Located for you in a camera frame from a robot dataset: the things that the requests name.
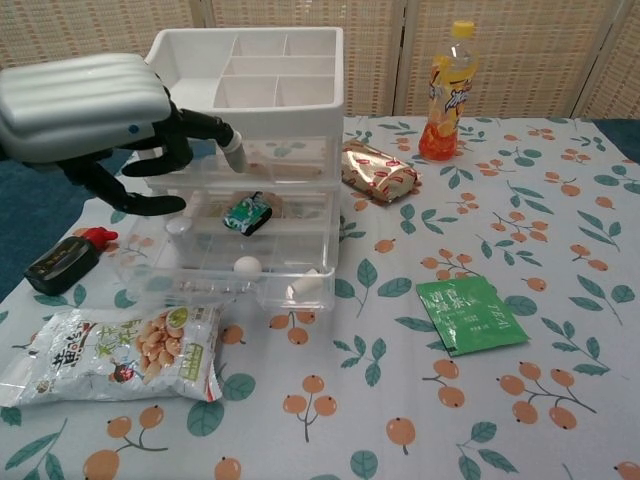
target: green sachet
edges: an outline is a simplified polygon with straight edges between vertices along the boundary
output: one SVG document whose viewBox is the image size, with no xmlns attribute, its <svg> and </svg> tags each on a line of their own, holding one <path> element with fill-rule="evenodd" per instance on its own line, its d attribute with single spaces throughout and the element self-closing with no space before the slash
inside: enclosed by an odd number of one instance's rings
<svg viewBox="0 0 640 480">
<path fill-rule="evenodd" d="M 423 283 L 416 290 L 452 357 L 529 339 L 484 277 Z"/>
</svg>

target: bottle label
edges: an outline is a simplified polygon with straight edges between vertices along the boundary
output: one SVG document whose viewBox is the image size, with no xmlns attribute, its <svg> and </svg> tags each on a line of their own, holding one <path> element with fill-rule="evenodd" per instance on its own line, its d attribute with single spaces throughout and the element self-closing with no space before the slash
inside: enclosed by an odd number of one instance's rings
<svg viewBox="0 0 640 480">
<path fill-rule="evenodd" d="M 438 131 L 442 136 L 456 131 L 477 68 L 474 63 L 464 70 L 452 71 L 451 63 L 449 57 L 435 57 L 429 82 L 429 121 L 440 124 Z"/>
</svg>

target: woven screen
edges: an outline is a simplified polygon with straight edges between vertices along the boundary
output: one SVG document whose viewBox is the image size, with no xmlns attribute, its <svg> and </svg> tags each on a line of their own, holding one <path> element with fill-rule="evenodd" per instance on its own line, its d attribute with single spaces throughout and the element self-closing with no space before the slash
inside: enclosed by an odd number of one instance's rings
<svg viewBox="0 0 640 480">
<path fill-rule="evenodd" d="M 431 58 L 452 22 L 470 19 L 477 26 L 474 51 L 480 64 L 466 114 L 568 115 L 568 101 L 584 83 L 585 60 L 613 3 L 420 0 L 415 38 L 405 38 L 413 49 L 400 71 L 407 95 L 397 100 L 396 113 L 425 114 Z"/>
<path fill-rule="evenodd" d="M 391 114 L 404 1 L 213 0 L 211 3 L 217 27 L 344 28 L 346 113 Z"/>
<path fill-rule="evenodd" d="M 640 0 L 635 0 L 583 116 L 640 118 Z"/>
<path fill-rule="evenodd" d="M 3 0 L 0 65 L 107 51 L 146 55 L 159 30 L 190 26 L 188 0 Z"/>
</svg>

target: tablecloth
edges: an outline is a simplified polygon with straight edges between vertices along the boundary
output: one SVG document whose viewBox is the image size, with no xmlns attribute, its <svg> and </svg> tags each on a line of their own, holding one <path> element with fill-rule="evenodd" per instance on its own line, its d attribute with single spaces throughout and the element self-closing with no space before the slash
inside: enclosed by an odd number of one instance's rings
<svg viewBox="0 0 640 480">
<path fill-rule="evenodd" d="M 342 187 L 331 314 L 232 306 L 211 404 L 3 408 L 0 478 L 84 478 L 89 458 L 120 479 L 640 478 L 640 166 L 560 118 L 467 118 L 453 161 L 425 162 L 423 126 L 345 120 L 345 139 L 412 162 L 422 185 L 387 207 Z M 70 232 L 132 222 L 94 199 Z M 23 282 L 7 297 L 2 365 L 55 312 L 132 307 L 112 253 L 64 295 Z M 415 285 L 468 275 L 528 343 L 449 358 Z"/>
</svg>

